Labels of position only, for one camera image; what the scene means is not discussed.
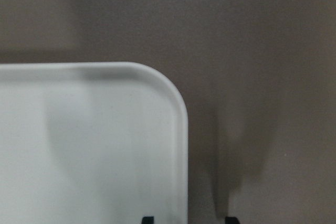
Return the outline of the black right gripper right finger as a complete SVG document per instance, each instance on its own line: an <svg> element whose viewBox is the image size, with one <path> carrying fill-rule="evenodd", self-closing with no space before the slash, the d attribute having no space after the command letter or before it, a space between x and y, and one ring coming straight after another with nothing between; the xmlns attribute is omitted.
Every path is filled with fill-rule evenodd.
<svg viewBox="0 0 336 224"><path fill-rule="evenodd" d="M225 224L238 224L237 217L225 217Z"/></svg>

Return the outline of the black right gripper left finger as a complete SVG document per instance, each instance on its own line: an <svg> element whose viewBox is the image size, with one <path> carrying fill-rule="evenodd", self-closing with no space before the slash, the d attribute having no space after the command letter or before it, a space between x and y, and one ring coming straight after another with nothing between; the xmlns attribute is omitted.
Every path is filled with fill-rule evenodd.
<svg viewBox="0 0 336 224"><path fill-rule="evenodd" d="M142 224L154 224L154 217L153 216L144 216L142 218Z"/></svg>

